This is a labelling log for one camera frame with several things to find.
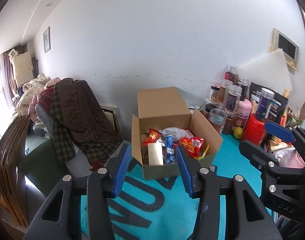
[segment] beige box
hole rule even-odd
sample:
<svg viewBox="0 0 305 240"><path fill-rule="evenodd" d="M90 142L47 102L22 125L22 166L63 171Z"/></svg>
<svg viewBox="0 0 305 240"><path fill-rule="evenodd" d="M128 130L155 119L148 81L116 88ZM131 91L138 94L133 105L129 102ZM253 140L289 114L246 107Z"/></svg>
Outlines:
<svg viewBox="0 0 305 240"><path fill-rule="evenodd" d="M131 154L141 163L145 180L180 175L177 164L156 166L143 164L142 156L147 151L147 146L142 145L142 142L147 138L146 131L150 128L156 130L167 127L185 128L194 136L203 138L201 152L208 144L209 150L206 157L199 161L202 167L210 167L221 147L222 138L219 133L200 111L195 109L191 114L176 87L139 90L138 116L139 118L135 115L132 117Z"/></svg>

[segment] yellow fruit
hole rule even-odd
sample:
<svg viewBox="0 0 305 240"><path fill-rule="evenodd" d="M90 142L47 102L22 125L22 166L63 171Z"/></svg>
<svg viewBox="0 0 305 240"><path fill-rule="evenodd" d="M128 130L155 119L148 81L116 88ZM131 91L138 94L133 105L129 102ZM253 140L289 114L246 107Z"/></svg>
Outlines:
<svg viewBox="0 0 305 240"><path fill-rule="evenodd" d="M236 127L233 130L233 135L236 139L240 139L242 137L243 133L244 133L244 130L241 127Z"/></svg>

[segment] green cushion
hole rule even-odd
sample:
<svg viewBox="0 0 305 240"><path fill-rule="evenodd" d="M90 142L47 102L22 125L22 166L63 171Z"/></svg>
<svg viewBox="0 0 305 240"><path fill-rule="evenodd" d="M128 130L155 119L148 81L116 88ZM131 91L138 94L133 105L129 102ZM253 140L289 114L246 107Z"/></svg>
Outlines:
<svg viewBox="0 0 305 240"><path fill-rule="evenodd" d="M70 174L64 163L59 163L52 138L31 151L20 163L19 169L48 196L59 180Z"/></svg>

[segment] red container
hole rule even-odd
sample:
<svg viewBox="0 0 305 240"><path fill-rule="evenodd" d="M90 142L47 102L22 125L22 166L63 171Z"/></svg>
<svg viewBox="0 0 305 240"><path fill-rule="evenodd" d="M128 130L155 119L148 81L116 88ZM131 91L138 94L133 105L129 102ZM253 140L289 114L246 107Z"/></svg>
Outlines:
<svg viewBox="0 0 305 240"><path fill-rule="evenodd" d="M241 137L241 141L248 140L259 146L266 135L264 124L265 122L258 121L255 114L252 114L249 117L249 121Z"/></svg>

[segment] blue gripper pad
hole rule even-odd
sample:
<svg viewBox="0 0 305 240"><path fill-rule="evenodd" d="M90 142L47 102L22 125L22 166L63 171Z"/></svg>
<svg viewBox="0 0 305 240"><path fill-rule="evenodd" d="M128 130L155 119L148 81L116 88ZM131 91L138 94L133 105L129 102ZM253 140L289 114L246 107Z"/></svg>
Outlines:
<svg viewBox="0 0 305 240"><path fill-rule="evenodd" d="M179 167L180 175L182 178L183 185L185 187L186 192L190 197L193 197L194 190L192 188L192 176L188 169L187 163L185 162L185 158L183 154L187 155L184 147L177 147L176 149L176 161Z"/></svg>
<svg viewBox="0 0 305 240"><path fill-rule="evenodd" d="M283 140L286 143L293 143L294 142L294 136L292 132L279 124L276 124L275 122L267 121L265 122L265 131L267 133L272 134L273 136L278 137L279 139Z"/></svg>
<svg viewBox="0 0 305 240"><path fill-rule="evenodd" d="M112 190L112 195L114 197L117 197L118 194L122 191L123 183L126 177L126 172L130 161L131 161L131 146L123 145L117 157L117 160L114 164L114 166L118 165L117 170L115 171L113 177L114 187Z"/></svg>

